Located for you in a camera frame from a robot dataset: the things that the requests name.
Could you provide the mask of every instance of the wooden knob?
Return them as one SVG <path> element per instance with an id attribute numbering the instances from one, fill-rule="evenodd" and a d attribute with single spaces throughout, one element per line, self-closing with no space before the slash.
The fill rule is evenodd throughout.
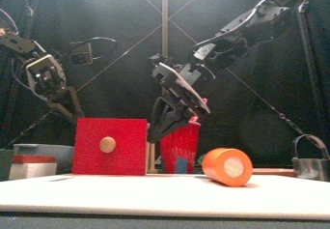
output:
<path id="1" fill-rule="evenodd" d="M 99 149 L 103 153 L 111 153 L 116 148 L 116 141 L 112 137 L 104 137 L 99 141 Z"/>

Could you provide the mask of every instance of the gray container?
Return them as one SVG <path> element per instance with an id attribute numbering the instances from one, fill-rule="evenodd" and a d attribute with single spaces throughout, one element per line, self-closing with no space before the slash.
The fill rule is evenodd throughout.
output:
<path id="1" fill-rule="evenodd" d="M 315 144 L 315 147 L 319 148 L 323 158 L 298 158 L 298 141 L 306 137 Z M 326 146 L 319 138 L 317 138 L 311 134 L 301 135 L 294 140 L 295 147 L 295 157 L 293 157 L 293 168 L 295 171 L 295 175 L 301 179 L 310 179 L 318 181 L 330 181 L 330 159 Z"/>
<path id="2" fill-rule="evenodd" d="M 16 155 L 55 156 L 56 174 L 71 173 L 75 148 L 64 145 L 15 144 Z"/>

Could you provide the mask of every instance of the orange roll of tape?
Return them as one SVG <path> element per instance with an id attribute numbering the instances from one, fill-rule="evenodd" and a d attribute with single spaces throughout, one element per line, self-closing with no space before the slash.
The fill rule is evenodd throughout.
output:
<path id="1" fill-rule="evenodd" d="M 203 157 L 202 171 L 226 186 L 243 186 L 253 175 L 253 164 L 239 149 L 217 148 Z"/>

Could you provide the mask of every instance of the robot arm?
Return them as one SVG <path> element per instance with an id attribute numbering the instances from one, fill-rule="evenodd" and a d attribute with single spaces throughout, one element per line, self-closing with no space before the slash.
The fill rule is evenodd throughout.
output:
<path id="1" fill-rule="evenodd" d="M 8 28 L 0 28 L 0 44 L 12 50 L 22 61 L 28 88 L 35 96 L 75 124 L 78 117 L 83 116 L 83 110 L 75 89 L 66 86 L 64 71 L 55 57 L 35 41 L 22 38 Z"/>
<path id="2" fill-rule="evenodd" d="M 169 133 L 183 127 L 191 117 L 201 120 L 210 114 L 199 92 L 215 78 L 214 71 L 227 68 L 247 53 L 247 48 L 271 40 L 287 25 L 289 12 L 302 0 L 262 0 L 215 35 L 191 48 L 189 64 L 179 72 L 169 72 L 164 58 L 154 58 L 152 76 L 164 87 L 164 94 L 154 105 L 148 141 L 158 142 Z M 178 86 L 181 80 L 187 86 Z"/>

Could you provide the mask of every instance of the metal bucket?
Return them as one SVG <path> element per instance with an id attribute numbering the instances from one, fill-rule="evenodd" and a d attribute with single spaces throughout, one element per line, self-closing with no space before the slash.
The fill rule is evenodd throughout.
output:
<path id="1" fill-rule="evenodd" d="M 313 141 L 314 146 L 319 148 L 323 158 L 298 158 L 298 141 L 302 138 Z M 303 134 L 294 140 L 295 157 L 293 157 L 293 168 L 295 175 L 301 179 L 318 181 L 330 181 L 330 158 L 325 143 L 311 134 Z"/>

